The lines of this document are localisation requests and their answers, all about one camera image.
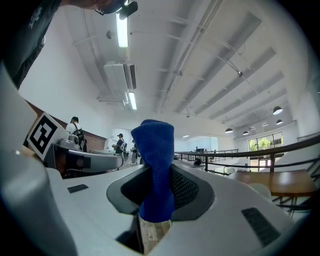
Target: blue cloth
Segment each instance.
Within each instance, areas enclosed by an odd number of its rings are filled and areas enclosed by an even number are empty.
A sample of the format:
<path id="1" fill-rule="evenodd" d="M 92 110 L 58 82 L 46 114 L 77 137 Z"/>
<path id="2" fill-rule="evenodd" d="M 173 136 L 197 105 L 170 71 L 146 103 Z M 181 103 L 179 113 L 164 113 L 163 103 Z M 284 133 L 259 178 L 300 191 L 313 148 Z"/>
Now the blue cloth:
<path id="1" fill-rule="evenodd" d="M 153 223 L 168 221 L 175 210 L 174 195 L 170 190 L 174 127 L 166 122 L 147 119 L 131 134 L 143 161 L 152 167 L 152 190 L 139 209 L 140 217 Z"/>

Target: wooden table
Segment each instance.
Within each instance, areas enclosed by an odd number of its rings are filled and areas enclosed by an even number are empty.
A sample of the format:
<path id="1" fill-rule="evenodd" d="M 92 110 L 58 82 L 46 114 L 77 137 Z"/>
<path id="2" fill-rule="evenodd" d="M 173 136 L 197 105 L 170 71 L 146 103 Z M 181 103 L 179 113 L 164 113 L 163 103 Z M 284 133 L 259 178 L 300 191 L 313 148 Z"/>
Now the wooden table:
<path id="1" fill-rule="evenodd" d="M 246 184 L 260 183 L 267 186 L 272 196 L 309 197 L 316 191 L 316 185 L 306 170 L 251 172 L 237 171 L 227 178 Z"/>

